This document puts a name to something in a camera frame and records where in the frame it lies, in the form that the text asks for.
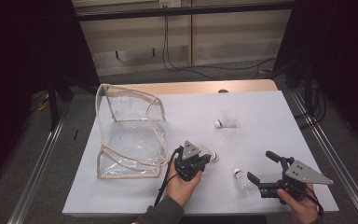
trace hand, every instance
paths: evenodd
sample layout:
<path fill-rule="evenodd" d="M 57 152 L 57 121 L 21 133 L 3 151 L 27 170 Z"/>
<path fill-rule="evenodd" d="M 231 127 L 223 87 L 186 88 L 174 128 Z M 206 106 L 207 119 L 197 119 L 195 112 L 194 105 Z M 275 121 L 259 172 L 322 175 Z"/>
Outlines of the hand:
<path fill-rule="evenodd" d="M 313 191 L 312 184 L 307 184 L 307 186 Z M 310 197 L 313 197 L 313 194 L 309 189 L 306 189 L 305 192 Z M 292 216 L 296 224 L 311 223 L 318 218 L 317 205 L 309 198 L 304 197 L 303 200 L 298 202 L 284 189 L 278 189 L 277 193 L 281 199 L 292 208 Z"/>
<path fill-rule="evenodd" d="M 185 182 L 176 172 L 174 166 L 175 160 L 173 160 L 170 172 L 168 174 L 168 179 L 176 175 L 174 178 L 168 182 L 167 186 L 167 195 L 179 203 L 182 207 L 190 200 L 191 195 L 193 194 L 194 189 L 201 181 L 201 171 L 199 171 L 196 176 L 189 182 Z"/>

